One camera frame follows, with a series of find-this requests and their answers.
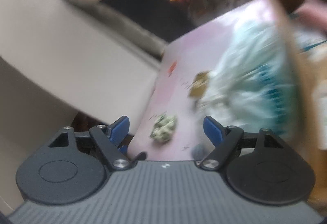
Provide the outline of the gold snack packet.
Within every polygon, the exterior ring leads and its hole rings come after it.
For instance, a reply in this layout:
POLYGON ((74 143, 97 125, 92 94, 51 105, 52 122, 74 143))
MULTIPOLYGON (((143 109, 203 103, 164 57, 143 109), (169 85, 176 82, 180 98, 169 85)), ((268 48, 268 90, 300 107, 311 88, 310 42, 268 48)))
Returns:
POLYGON ((188 96, 190 98, 195 98, 195 99, 199 99, 203 97, 208 87, 208 83, 209 83, 209 71, 198 73, 191 84, 188 96))

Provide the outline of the green patterned crumpled cloth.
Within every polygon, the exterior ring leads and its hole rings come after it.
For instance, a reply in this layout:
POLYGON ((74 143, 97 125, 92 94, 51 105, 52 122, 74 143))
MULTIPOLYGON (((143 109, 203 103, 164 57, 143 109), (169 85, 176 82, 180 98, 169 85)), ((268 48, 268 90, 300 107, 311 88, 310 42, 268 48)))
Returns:
POLYGON ((177 116, 161 114, 152 127, 150 138, 158 143, 171 140, 177 126, 177 116))

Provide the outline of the light green plastic bag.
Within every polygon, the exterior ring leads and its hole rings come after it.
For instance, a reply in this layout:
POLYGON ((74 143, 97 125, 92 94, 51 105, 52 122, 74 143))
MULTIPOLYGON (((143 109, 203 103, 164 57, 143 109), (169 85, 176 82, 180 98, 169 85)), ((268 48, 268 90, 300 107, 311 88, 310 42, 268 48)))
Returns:
POLYGON ((299 123, 295 69, 277 28, 268 22, 237 26, 231 45, 210 71, 197 117, 211 116, 246 132, 269 128, 288 139, 299 123))

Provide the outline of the brown cardboard box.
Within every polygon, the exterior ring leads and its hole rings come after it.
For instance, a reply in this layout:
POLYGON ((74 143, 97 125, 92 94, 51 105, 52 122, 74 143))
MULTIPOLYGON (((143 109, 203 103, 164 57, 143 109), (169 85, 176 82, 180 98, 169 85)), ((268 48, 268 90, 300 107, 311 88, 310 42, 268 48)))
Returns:
POLYGON ((308 28, 326 32, 326 0, 269 0, 274 20, 293 59, 300 81, 305 134, 326 150, 326 43, 301 47, 290 14, 297 14, 308 28))

